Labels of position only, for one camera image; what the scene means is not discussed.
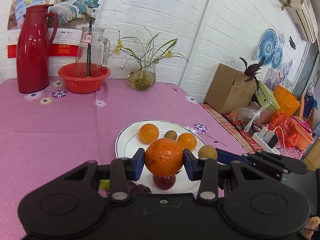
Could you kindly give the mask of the green apple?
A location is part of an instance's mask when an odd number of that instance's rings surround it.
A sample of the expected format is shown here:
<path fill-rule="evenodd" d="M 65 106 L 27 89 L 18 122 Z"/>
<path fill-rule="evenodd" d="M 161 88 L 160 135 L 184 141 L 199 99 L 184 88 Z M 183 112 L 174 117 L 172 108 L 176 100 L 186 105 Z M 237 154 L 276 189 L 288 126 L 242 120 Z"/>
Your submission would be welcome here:
<path fill-rule="evenodd" d="M 109 191 L 110 189 L 110 180 L 104 179 L 100 180 L 100 188 L 104 191 Z"/>

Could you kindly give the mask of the dark purple plum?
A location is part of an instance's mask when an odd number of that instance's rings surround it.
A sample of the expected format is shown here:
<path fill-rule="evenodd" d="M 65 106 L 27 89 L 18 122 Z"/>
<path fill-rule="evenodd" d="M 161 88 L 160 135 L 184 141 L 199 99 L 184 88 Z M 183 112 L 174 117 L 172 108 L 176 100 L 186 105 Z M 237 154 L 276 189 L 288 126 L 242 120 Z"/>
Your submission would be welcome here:
<path fill-rule="evenodd" d="M 130 186 L 131 197 L 135 197 L 136 195 L 139 195 L 139 194 L 151 194 L 150 188 L 142 184 L 136 184 L 133 181 L 129 181 L 129 186 Z"/>

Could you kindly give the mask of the large rough orange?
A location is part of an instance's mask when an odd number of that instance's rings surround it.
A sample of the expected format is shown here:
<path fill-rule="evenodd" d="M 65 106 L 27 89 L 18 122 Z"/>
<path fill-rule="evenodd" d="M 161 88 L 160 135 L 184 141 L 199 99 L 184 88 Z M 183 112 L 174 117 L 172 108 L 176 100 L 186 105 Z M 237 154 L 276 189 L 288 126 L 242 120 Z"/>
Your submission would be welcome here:
<path fill-rule="evenodd" d="M 158 139 L 147 148 L 144 164 L 153 175 L 159 177 L 175 175 L 183 165 L 183 150 L 174 140 Z"/>

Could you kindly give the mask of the dark red plum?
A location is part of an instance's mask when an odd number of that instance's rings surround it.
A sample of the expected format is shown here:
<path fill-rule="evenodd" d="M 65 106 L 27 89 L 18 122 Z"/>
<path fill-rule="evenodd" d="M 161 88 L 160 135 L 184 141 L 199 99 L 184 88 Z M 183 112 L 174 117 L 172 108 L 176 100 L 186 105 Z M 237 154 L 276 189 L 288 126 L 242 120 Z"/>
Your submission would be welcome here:
<path fill-rule="evenodd" d="M 167 177 L 159 177 L 156 175 L 152 176 L 154 184 L 160 189 L 160 190 L 168 190 L 174 186 L 176 183 L 176 176 L 167 176 Z"/>

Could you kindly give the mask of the plaid cloth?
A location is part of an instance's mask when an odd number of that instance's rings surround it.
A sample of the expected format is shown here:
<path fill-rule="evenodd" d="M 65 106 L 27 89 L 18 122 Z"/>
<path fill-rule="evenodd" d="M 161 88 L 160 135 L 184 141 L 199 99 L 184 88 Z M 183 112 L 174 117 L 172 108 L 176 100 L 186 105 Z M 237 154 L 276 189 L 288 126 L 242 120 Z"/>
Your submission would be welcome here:
<path fill-rule="evenodd" d="M 228 133 L 229 135 L 245 150 L 245 153 L 253 154 L 263 149 L 246 133 L 239 131 L 230 123 L 224 115 L 221 115 L 208 104 L 201 105 Z"/>

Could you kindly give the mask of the smooth orange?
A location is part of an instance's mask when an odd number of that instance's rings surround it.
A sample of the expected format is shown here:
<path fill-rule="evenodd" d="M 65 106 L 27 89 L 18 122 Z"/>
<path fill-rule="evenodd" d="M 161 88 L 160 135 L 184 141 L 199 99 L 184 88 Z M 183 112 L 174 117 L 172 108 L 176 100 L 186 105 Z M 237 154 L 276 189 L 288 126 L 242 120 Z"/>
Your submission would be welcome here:
<path fill-rule="evenodd" d="M 144 124 L 139 130 L 139 139 L 145 144 L 152 144 L 159 137 L 159 129 L 154 124 Z"/>

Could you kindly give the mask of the orange plastic bin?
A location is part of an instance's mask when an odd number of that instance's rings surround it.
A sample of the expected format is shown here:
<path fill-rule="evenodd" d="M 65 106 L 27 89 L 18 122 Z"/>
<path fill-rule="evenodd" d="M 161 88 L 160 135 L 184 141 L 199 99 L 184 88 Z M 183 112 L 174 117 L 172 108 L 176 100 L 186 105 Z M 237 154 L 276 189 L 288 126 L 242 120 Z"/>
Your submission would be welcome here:
<path fill-rule="evenodd" d="M 300 102 L 297 98 L 286 88 L 276 85 L 274 90 L 274 97 L 279 105 L 277 110 L 277 115 L 284 113 L 286 115 L 293 115 L 297 109 L 300 107 Z"/>

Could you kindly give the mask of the pink floral tablecloth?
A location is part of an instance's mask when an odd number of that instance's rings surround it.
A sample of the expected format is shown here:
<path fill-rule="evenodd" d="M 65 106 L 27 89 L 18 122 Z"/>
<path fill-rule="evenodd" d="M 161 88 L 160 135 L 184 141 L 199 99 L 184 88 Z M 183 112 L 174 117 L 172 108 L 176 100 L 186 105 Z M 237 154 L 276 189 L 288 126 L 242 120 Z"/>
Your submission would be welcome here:
<path fill-rule="evenodd" d="M 1 84 L 1 239 L 24 237 L 17 207 L 26 194 L 88 160 L 110 163 L 118 134 L 134 122 L 172 122 L 208 145 L 245 152 L 177 85 L 139 92 L 126 80 L 107 79 L 97 92 L 74 94 L 61 82 L 54 78 L 35 95 L 21 94 L 13 79 Z"/>

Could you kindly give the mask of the dark purple plant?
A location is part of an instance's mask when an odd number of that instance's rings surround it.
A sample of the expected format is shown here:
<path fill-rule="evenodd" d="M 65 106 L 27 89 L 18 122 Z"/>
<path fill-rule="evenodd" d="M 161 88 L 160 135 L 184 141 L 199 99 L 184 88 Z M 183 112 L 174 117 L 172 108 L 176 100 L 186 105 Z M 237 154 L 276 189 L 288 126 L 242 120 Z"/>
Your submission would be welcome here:
<path fill-rule="evenodd" d="M 256 91 L 259 90 L 259 81 L 256 77 L 257 74 L 260 74 L 259 70 L 261 70 L 261 67 L 263 66 L 264 62 L 265 62 L 265 56 L 262 57 L 262 59 L 258 62 L 258 63 L 254 63 L 248 66 L 247 61 L 240 57 L 240 60 L 244 63 L 245 65 L 245 71 L 243 72 L 243 74 L 245 76 L 247 76 L 247 79 L 245 80 L 245 82 L 249 82 L 254 80 L 255 84 L 256 84 Z"/>

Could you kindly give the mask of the red plastic basin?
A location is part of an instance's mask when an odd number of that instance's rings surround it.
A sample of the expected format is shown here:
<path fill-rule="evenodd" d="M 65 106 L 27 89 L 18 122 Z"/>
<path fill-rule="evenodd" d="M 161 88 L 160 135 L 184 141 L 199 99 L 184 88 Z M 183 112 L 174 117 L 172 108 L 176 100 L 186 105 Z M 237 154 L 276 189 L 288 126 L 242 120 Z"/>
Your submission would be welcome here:
<path fill-rule="evenodd" d="M 74 63 L 62 66 L 58 75 L 63 79 L 68 91 L 75 94 L 89 94 L 99 90 L 111 71 L 108 67 L 101 67 L 97 77 L 76 77 Z"/>

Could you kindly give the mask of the blue paper fans decoration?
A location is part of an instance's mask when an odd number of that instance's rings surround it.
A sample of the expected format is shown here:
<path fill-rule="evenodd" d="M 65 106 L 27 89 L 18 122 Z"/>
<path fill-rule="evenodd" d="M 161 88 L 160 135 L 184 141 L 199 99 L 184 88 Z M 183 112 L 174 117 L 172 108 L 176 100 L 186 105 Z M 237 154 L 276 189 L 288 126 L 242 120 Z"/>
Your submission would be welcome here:
<path fill-rule="evenodd" d="M 273 28 L 267 29 L 258 42 L 253 60 L 265 59 L 267 66 L 279 74 L 279 82 L 284 82 L 293 66 L 293 57 L 289 55 L 289 44 L 283 34 L 278 34 Z"/>

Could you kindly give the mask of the glass pitcher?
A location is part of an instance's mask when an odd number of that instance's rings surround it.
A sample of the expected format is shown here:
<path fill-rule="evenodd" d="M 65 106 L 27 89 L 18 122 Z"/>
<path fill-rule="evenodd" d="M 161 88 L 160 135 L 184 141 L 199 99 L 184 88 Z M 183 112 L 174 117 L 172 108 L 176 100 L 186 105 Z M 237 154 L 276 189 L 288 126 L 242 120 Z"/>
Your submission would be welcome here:
<path fill-rule="evenodd" d="M 74 71 L 76 77 L 87 77 L 87 45 L 89 28 L 82 28 L 80 45 L 76 54 Z M 91 77 L 97 77 L 101 67 L 106 67 L 110 52 L 110 42 L 103 36 L 105 29 L 92 28 Z"/>

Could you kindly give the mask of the red thermos jug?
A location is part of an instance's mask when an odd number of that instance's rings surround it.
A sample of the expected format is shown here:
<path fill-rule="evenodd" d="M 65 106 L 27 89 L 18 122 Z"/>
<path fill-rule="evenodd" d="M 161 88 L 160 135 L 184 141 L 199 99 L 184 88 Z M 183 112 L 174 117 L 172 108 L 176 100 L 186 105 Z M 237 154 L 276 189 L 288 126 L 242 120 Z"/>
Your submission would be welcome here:
<path fill-rule="evenodd" d="M 58 15 L 49 12 L 50 4 L 28 7 L 24 15 L 16 49 L 18 90 L 23 94 L 49 86 L 47 48 L 52 44 L 59 24 Z"/>

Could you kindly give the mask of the white air conditioner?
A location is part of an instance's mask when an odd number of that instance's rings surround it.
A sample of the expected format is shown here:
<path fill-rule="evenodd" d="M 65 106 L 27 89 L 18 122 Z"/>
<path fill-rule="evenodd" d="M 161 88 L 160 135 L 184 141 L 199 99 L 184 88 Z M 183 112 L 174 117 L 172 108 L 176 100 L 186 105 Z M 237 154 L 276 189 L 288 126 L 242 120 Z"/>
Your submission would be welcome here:
<path fill-rule="evenodd" d="M 286 0 L 286 7 L 301 38 L 308 43 L 318 38 L 319 5 L 316 0 Z"/>

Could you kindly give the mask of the bedding calendar poster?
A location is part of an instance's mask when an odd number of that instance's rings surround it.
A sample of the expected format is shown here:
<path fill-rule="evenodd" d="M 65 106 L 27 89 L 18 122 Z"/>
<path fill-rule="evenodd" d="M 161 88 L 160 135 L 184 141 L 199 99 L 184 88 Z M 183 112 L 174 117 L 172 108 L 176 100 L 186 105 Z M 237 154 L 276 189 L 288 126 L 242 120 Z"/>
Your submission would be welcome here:
<path fill-rule="evenodd" d="M 75 56 L 82 29 L 94 26 L 103 0 L 12 0 L 7 23 L 7 57 L 15 58 L 16 44 L 27 9 L 46 5 L 54 16 L 47 19 L 48 36 L 57 32 L 49 46 L 48 56 Z"/>

